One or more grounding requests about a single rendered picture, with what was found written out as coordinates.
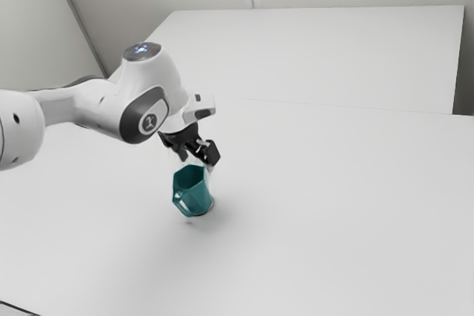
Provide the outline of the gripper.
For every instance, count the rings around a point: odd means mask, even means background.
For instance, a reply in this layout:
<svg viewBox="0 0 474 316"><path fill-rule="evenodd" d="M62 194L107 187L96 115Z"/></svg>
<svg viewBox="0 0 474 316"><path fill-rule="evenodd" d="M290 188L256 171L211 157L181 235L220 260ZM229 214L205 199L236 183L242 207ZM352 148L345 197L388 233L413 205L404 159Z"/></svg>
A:
<svg viewBox="0 0 474 316"><path fill-rule="evenodd" d="M198 140L201 140L201 137L198 133L198 124L190 124L178 132L158 131L158 136L166 148L176 152L181 162L188 159L187 150L192 154L200 150L201 161L206 165L216 165L221 159L221 154L214 141L202 141L199 145Z"/></svg>

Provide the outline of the teal faceted mug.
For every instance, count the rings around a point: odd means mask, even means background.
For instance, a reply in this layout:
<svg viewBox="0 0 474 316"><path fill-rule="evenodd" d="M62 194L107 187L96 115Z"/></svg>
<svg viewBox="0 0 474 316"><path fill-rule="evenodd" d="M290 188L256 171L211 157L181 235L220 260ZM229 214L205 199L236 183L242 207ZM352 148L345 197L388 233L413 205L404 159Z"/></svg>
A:
<svg viewBox="0 0 474 316"><path fill-rule="evenodd" d="M213 198L203 166L188 164L173 175L172 202L186 217L207 214L213 207Z"/></svg>

